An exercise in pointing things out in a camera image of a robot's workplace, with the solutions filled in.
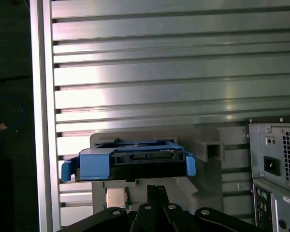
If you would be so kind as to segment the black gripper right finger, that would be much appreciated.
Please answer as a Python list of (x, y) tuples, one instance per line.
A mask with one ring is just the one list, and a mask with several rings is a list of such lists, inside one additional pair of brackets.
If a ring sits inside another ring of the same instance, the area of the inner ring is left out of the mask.
[(213, 208), (203, 207), (194, 214), (184, 211), (180, 206), (170, 203), (164, 186), (157, 186), (158, 206), (167, 220), (172, 232), (263, 232), (246, 223)]

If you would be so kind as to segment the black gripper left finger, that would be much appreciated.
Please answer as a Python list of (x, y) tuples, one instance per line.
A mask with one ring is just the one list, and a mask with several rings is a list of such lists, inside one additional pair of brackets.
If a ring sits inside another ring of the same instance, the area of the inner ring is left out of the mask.
[(147, 185), (147, 202), (138, 210), (104, 209), (61, 229), (61, 232), (155, 232), (160, 227), (160, 187)]

